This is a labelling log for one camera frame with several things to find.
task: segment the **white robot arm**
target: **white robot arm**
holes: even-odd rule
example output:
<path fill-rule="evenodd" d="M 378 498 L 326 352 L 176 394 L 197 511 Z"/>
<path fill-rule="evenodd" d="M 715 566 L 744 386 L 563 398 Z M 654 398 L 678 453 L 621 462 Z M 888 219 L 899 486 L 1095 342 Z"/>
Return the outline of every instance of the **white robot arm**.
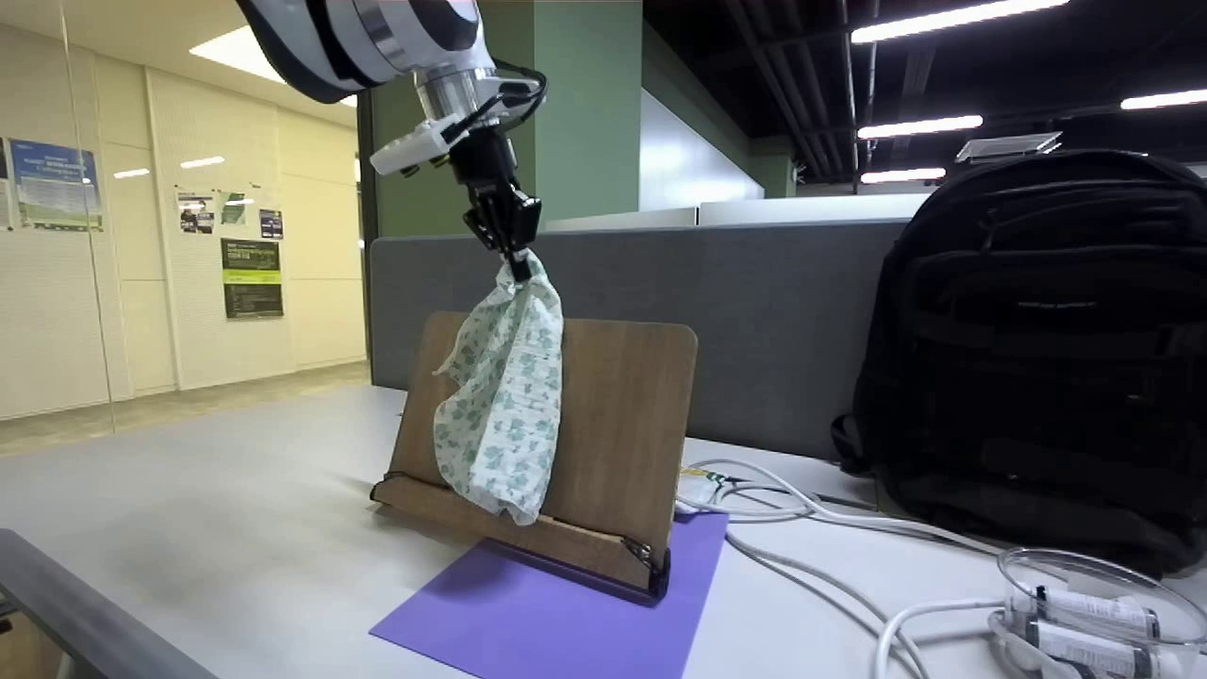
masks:
<path fill-rule="evenodd" d="M 475 0 L 239 0 L 273 68 L 317 101 L 411 75 L 425 121 L 375 150 L 378 174 L 445 163 L 466 188 L 465 224 L 527 280 L 522 251 L 538 200 L 513 179 L 509 129 L 531 117 L 548 80 L 490 61 Z"/>

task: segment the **black backpack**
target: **black backpack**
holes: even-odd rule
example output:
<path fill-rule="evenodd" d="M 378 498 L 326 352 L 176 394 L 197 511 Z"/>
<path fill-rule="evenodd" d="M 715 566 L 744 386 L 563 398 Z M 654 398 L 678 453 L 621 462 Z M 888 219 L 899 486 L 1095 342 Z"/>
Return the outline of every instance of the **black backpack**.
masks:
<path fill-rule="evenodd" d="M 900 511 L 1171 574 L 1207 542 L 1207 186 L 1074 150 L 962 174 L 884 266 L 840 468 Z"/>

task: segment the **cloth bag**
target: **cloth bag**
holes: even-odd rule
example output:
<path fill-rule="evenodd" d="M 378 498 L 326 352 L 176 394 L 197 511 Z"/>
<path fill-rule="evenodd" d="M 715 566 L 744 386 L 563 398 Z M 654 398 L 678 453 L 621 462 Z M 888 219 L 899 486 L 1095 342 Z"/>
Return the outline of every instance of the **cloth bag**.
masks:
<path fill-rule="evenodd" d="M 440 479 L 485 513 L 534 525 L 552 486 L 563 423 L 563 298 L 534 254 L 531 280 L 495 276 L 465 316 L 440 378 L 451 398 L 434 412 Z"/>

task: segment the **ceiling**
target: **ceiling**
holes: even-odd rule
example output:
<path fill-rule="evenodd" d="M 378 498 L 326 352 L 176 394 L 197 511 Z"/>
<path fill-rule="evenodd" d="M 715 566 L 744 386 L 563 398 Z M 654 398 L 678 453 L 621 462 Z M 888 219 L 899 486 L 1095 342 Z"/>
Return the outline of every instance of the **ceiling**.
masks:
<path fill-rule="evenodd" d="M 1207 0 L 1070 0 L 905 41 L 854 28 L 974 0 L 646 0 L 646 19 L 752 141 L 790 141 L 801 180 L 945 165 L 971 132 L 854 145 L 859 126 L 984 114 L 974 137 L 1062 132 L 1207 163 L 1207 110 L 1121 114 L 1121 97 L 1207 86 Z"/>
<path fill-rule="evenodd" d="M 317 105 L 284 85 L 187 56 L 194 46 L 240 28 L 235 0 L 0 0 L 0 28 L 52 41 L 69 37 L 72 51 L 142 66 L 333 126 L 353 126 L 353 110 L 346 105 Z"/>

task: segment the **ceiling light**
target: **ceiling light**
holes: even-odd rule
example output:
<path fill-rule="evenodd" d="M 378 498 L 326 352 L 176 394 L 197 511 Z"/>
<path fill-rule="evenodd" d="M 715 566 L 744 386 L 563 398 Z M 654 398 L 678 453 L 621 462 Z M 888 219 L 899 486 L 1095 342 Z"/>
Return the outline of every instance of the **ceiling light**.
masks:
<path fill-rule="evenodd" d="M 263 61 L 259 41 L 258 41 L 258 33 L 250 28 L 239 28 L 231 33 L 211 37 L 211 41 L 200 41 L 187 54 L 200 56 L 200 61 L 215 61 L 223 68 L 258 75 L 258 80 L 284 85 L 275 75 L 275 68 Z"/>
<path fill-rule="evenodd" d="M 932 117 L 932 121 L 900 121 L 900 126 L 868 126 L 859 141 L 895 141 L 895 137 L 940 137 L 940 132 L 966 132 L 979 129 L 984 117 Z"/>
<path fill-rule="evenodd" d="M 206 155 L 206 159 L 185 159 L 180 169 L 204 169 L 204 165 L 223 165 L 223 155 Z"/>
<path fill-rule="evenodd" d="M 905 180 L 940 180 L 945 179 L 944 165 L 913 165 L 913 169 L 880 169 L 880 174 L 864 174 L 864 186 L 905 186 Z"/>
<path fill-rule="evenodd" d="M 116 169 L 113 179 L 133 180 L 133 179 L 147 179 L 147 174 L 150 174 L 147 165 L 133 165 L 133 169 Z"/>
<path fill-rule="evenodd" d="M 1028 12 L 1049 12 L 1049 8 L 1062 8 L 1066 0 L 996 0 L 996 5 L 974 5 L 974 8 L 954 8 L 954 12 L 937 12 L 937 15 L 913 15 L 913 19 L 899 19 L 899 24 L 873 24 L 859 28 L 854 33 L 857 46 L 873 46 L 873 41 L 899 41 L 909 33 L 937 33 L 937 31 L 954 31 L 954 28 L 971 28 L 971 24 L 992 24 L 992 19 L 1008 19 L 1008 15 L 1028 15 Z"/>
<path fill-rule="evenodd" d="M 1143 97 L 1125 97 L 1121 105 L 1125 105 L 1125 110 L 1207 105 L 1207 92 L 1143 95 Z"/>

